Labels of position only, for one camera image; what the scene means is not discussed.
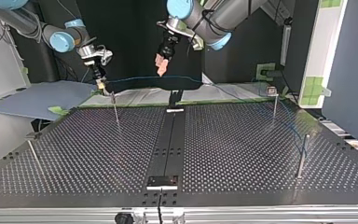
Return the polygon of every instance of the metal post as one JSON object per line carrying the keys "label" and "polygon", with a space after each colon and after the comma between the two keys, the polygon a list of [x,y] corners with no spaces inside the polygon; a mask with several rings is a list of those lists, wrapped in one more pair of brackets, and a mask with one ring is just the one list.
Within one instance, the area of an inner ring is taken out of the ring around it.
{"label": "metal post", "polygon": [[297,179],[301,179],[302,178],[302,172],[304,169],[304,163],[305,163],[305,156],[306,156],[306,151],[308,149],[308,144],[310,142],[310,135],[307,134],[304,137],[304,142],[303,142],[303,147],[301,149],[301,155],[300,155],[300,164],[298,165],[298,170],[297,170]]}
{"label": "metal post", "polygon": [[275,96],[275,106],[274,106],[274,118],[276,118],[276,116],[277,116],[278,97],[279,97],[279,94],[276,94],[276,96]]}
{"label": "metal post", "polygon": [[41,134],[42,133],[29,133],[29,134],[27,134],[25,139],[27,140],[28,146],[30,146],[32,154],[34,155],[34,159],[36,160],[37,164],[39,165],[40,170],[43,172],[42,165],[40,164],[40,160],[39,160],[39,157],[36,154],[36,150],[34,150],[34,144],[33,144],[33,141],[37,140],[40,137]]}

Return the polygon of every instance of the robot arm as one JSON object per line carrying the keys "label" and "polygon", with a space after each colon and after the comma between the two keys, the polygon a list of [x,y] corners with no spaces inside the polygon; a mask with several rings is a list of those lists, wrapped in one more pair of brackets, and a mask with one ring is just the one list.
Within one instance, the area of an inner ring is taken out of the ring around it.
{"label": "robot arm", "polygon": [[[228,43],[236,27],[266,2],[267,0],[217,0],[214,4],[203,7],[198,0],[168,0],[170,17],[165,24],[166,33],[168,36],[190,37],[193,34],[191,41],[200,38],[212,49],[220,50]],[[161,76],[166,71],[165,65],[174,54],[174,44],[167,44],[169,37],[166,35],[164,34],[164,42],[158,48],[156,58],[156,66],[159,67],[158,73]],[[172,54],[167,57],[164,51]]]}
{"label": "robot arm", "polygon": [[104,90],[106,66],[113,52],[105,47],[95,47],[82,20],[68,21],[65,29],[45,24],[24,8],[28,0],[0,0],[0,20],[16,29],[20,34],[34,39],[43,39],[54,50],[64,53],[76,49],[84,64],[89,67],[98,88]]}

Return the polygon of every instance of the green tape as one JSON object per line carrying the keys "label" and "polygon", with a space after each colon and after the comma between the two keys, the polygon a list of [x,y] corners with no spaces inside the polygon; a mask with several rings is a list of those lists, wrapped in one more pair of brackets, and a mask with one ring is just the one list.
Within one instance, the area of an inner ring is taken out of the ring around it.
{"label": "green tape", "polygon": [[307,77],[305,80],[305,87],[302,93],[302,105],[317,105],[319,97],[323,93],[322,83],[323,77]]}
{"label": "green tape", "polygon": [[65,116],[69,114],[69,110],[64,110],[60,106],[52,106],[48,108],[48,111],[50,111],[53,114]]}
{"label": "green tape", "polygon": [[341,0],[322,0],[321,7],[340,7]]}

